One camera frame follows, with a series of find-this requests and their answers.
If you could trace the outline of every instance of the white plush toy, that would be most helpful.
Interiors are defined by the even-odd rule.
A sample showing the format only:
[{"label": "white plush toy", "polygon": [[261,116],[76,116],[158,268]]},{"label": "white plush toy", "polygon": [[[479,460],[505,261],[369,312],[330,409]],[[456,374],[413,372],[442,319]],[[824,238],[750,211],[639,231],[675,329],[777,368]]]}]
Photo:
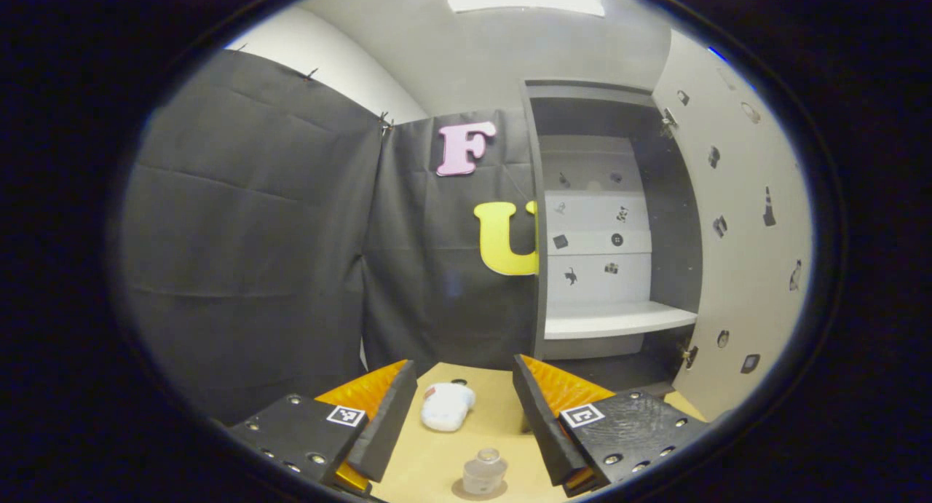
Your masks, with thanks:
[{"label": "white plush toy", "polygon": [[434,383],[424,393],[420,420],[430,429],[453,432],[462,426],[473,405],[475,393],[472,388],[457,383]]}]

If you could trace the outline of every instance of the pink letter f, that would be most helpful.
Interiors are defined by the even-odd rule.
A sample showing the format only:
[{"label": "pink letter f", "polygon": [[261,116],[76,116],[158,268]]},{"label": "pink letter f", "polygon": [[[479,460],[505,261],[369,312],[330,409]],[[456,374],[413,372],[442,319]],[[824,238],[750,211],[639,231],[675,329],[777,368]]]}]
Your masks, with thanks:
[{"label": "pink letter f", "polygon": [[[470,132],[475,132],[469,139]],[[468,152],[476,159],[486,155],[486,137],[495,135],[495,124],[490,121],[457,124],[440,128],[443,136],[443,164],[437,167],[437,175],[467,175],[475,172],[475,163],[470,161]]]}]

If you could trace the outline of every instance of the black curtain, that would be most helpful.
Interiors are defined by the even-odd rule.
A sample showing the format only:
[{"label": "black curtain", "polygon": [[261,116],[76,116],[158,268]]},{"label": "black curtain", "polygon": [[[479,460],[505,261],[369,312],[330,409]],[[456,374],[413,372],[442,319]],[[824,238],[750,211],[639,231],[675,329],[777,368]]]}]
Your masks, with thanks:
[{"label": "black curtain", "polygon": [[[441,178],[446,125],[490,121],[496,135],[475,172]],[[512,251],[535,248],[529,131],[523,111],[473,111],[396,125],[383,139],[363,248],[363,336],[370,368],[402,358],[509,370],[529,353],[535,277],[497,274],[479,253],[481,202],[512,202]]]},{"label": "black curtain", "polygon": [[154,112],[121,225],[129,308],[163,373],[231,424],[362,373],[375,115],[224,51]]}]

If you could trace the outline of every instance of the tan tabletop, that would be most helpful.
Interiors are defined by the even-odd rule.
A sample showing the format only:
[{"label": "tan tabletop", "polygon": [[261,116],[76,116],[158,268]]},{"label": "tan tabletop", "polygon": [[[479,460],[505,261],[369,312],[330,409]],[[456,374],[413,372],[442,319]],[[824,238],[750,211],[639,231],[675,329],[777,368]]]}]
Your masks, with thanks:
[{"label": "tan tabletop", "polygon": [[[475,407],[456,432],[428,429],[420,421],[424,391],[430,384],[465,379],[475,391]],[[533,434],[521,433],[523,411],[510,371],[490,371],[439,363],[417,379],[417,393],[392,459],[372,494],[389,503],[460,503],[453,484],[463,464],[479,450],[493,447],[508,462],[508,488],[496,503],[566,501],[559,486],[551,486]]]}]

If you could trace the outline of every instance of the cabinet door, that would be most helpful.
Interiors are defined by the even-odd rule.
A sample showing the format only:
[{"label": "cabinet door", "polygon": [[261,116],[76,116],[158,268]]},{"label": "cabinet door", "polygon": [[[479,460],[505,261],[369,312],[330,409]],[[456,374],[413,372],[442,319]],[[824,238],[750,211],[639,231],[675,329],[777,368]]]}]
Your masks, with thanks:
[{"label": "cabinet door", "polygon": [[810,201],[775,116],[706,46],[674,30],[653,99],[677,123],[702,230],[698,351],[673,386],[711,419],[748,397],[795,330],[812,264]]}]

